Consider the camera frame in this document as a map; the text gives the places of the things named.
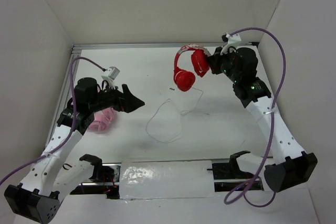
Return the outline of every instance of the white panel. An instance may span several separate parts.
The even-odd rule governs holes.
[[[265,28],[278,1],[47,0],[77,44],[220,41],[230,29]]]
[[[103,195],[69,196],[52,224],[319,224],[307,189],[279,193],[266,208],[253,208],[243,199],[226,206],[225,193],[192,199],[110,200]],[[254,203],[267,202],[272,193],[250,191]],[[21,216],[14,224],[34,224]]]
[[[215,195],[211,161],[123,163],[121,199],[201,198]]]
[[[44,0],[0,0],[0,177],[40,155],[72,42]],[[26,170],[0,188],[0,222],[14,214],[4,198]]]
[[[171,99],[182,111],[194,108],[200,97],[199,91],[182,92],[173,82],[173,61],[178,50],[113,48],[82,51],[82,56],[104,67],[118,67],[120,74],[116,85],[127,83],[131,92],[146,105],[130,114],[118,113],[106,133],[87,131],[70,153],[69,163],[83,154],[99,156],[105,163],[229,158],[241,150],[250,150],[260,156],[264,154],[265,138],[224,74],[216,76],[209,72],[196,79],[194,87],[203,90],[204,94],[193,112],[181,117],[175,106],[167,103],[151,121],[148,131],[160,141],[167,141],[182,130],[180,139],[159,143],[147,135],[146,124],[164,101]],[[190,55],[191,52],[184,53],[179,66],[193,71]],[[257,70],[258,76],[268,84],[260,61]],[[94,65],[80,61],[76,80],[83,77],[102,80],[101,73]]]
[[[291,132],[319,163],[308,181],[321,224],[334,223],[336,198],[336,0],[281,0],[268,29],[283,44],[287,77],[279,105]],[[281,56],[265,35],[260,54],[273,87]]]

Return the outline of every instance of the robotic arm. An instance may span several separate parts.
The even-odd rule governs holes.
[[[223,73],[233,82],[233,89],[243,104],[252,114],[268,139],[271,131],[271,113],[274,114],[274,132],[271,150],[273,159],[269,159],[259,176],[264,190],[280,192],[306,182],[317,164],[314,153],[307,154],[295,140],[281,115],[272,110],[272,98],[266,84],[256,77],[258,59],[255,52],[246,47],[236,49],[240,36],[223,36],[224,47],[218,47],[215,53],[206,57],[212,74]],[[230,157],[231,167],[236,172],[255,174],[262,158],[249,152],[240,152]]]
[[[103,173],[102,160],[96,156],[84,155],[66,174],[58,176],[63,163],[74,146],[81,140],[94,119],[94,113],[109,107],[126,113],[144,106],[144,102],[132,95],[126,84],[123,92],[113,86],[113,80],[119,70],[107,69],[102,75],[108,86],[97,91],[94,78],[82,78],[75,87],[77,106],[76,128],[69,140],[59,150],[52,153],[68,136],[73,117],[72,98],[62,111],[54,134],[38,162],[19,183],[9,185],[5,190],[12,211],[39,223],[47,224],[54,218],[64,198],[80,183],[90,178],[95,181]]]

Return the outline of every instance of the red headphones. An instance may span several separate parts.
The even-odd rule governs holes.
[[[209,70],[209,65],[205,60],[206,57],[210,56],[210,53],[207,49],[195,44],[181,47],[177,52],[174,60],[174,82],[183,92],[188,91],[196,80],[196,77],[193,73],[183,70],[177,66],[180,55],[186,51],[194,51],[191,55],[191,62],[198,76],[203,77]]]

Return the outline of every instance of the purple cable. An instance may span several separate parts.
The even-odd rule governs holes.
[[[100,68],[102,71],[106,71],[105,68],[101,67],[100,65],[98,65],[97,63],[93,62],[92,60],[88,59],[88,58],[85,58],[85,57],[77,57],[75,59],[73,59],[70,63],[70,68],[69,68],[69,76],[70,76],[70,89],[71,89],[71,96],[72,96],[72,104],[73,104],[73,107],[74,107],[74,117],[72,119],[72,125],[71,125],[71,129],[70,129],[70,132],[68,134],[68,136],[64,139],[64,141],[58,145],[55,149],[53,149],[52,151],[50,151],[50,153],[54,153],[56,151],[58,151],[59,149],[61,149],[67,142],[68,140],[70,139],[72,133],[75,131],[75,127],[76,127],[76,115],[77,115],[77,107],[76,107],[76,99],[75,99],[75,88],[74,88],[74,84],[73,84],[73,73],[72,73],[72,69],[73,69],[73,66],[74,66],[74,62],[76,60],[79,60],[79,59],[82,59],[82,60],[86,60],[92,64],[94,64],[95,66],[97,66],[98,68]],[[39,162],[40,160],[46,158],[47,156],[46,155],[42,155],[26,164],[23,164],[22,166],[19,166],[18,168],[16,168],[15,170],[11,171],[9,174],[7,174],[1,181],[0,181],[0,186],[9,178],[11,177],[13,174],[17,173],[19,170],[22,170],[23,168],[31,165],[31,164],[34,164],[34,163],[37,163]]]
[[[239,33],[241,33],[242,31],[249,31],[249,30],[262,31],[262,32],[268,34],[268,35],[271,36],[272,39],[278,44],[279,49],[280,49],[280,51],[281,51],[281,55],[282,55],[282,64],[283,64],[283,68],[282,68],[282,76],[281,76],[281,80],[280,80],[280,83],[279,83],[279,87],[278,87],[276,93],[274,94],[274,99],[273,99],[273,101],[272,101],[271,108],[273,109],[273,108],[275,107],[276,102],[277,102],[279,92],[280,92],[280,90],[281,90],[281,88],[282,88],[282,85],[283,85],[283,81],[285,80],[285,75],[286,75],[286,56],[285,56],[285,52],[284,52],[284,50],[283,50],[283,47],[282,47],[280,41],[279,41],[279,40],[278,40],[278,39],[277,39],[271,32],[269,32],[269,31],[267,31],[267,30],[265,30],[265,29],[263,29],[263,28],[259,28],[259,27],[248,27],[248,28],[244,28],[244,29],[235,31],[235,32],[231,33],[230,35],[239,34]],[[252,205],[252,206],[254,206],[254,207],[267,207],[267,206],[269,206],[269,205],[273,202],[276,193],[273,194],[272,199],[271,199],[268,203],[266,203],[266,204],[264,204],[264,205],[262,205],[262,206],[258,206],[258,205],[255,205],[255,204],[251,203],[249,200],[247,200],[245,194],[246,194],[246,192],[252,187],[252,185],[253,185],[253,183],[255,182],[255,180],[258,178],[259,173],[261,172],[261,170],[262,170],[262,168],[263,168],[263,166],[264,166],[264,164],[265,164],[265,162],[266,162],[266,159],[267,159],[267,156],[268,156],[268,154],[269,154],[269,151],[271,150],[272,139],[273,139],[273,134],[274,134],[274,124],[275,124],[275,123],[274,123],[274,113],[272,112],[272,113],[271,113],[271,127],[270,127],[270,133],[269,133],[268,144],[267,144],[267,147],[266,147],[266,150],[265,150],[265,154],[264,154],[264,156],[263,156],[263,159],[262,159],[262,161],[261,161],[261,163],[260,163],[260,165],[259,165],[259,167],[258,167],[258,169],[257,169],[257,171],[256,171],[256,173],[255,173],[255,175],[253,176],[253,178],[251,178],[251,179],[248,180],[248,182],[247,182],[248,185],[243,189],[243,191],[242,191],[238,196],[236,196],[235,198],[233,198],[233,199],[231,199],[231,200],[228,200],[229,196],[230,196],[233,192],[235,192],[237,189],[243,187],[243,186],[246,184],[246,182],[243,182],[243,183],[239,184],[238,186],[236,186],[235,188],[233,188],[233,189],[232,189],[232,190],[225,196],[225,198],[224,198],[224,203],[225,203],[225,204],[227,204],[227,205],[232,204],[232,203],[236,202],[237,200],[239,200],[240,198],[242,198],[243,196],[244,196],[245,200],[246,200],[250,205]]]

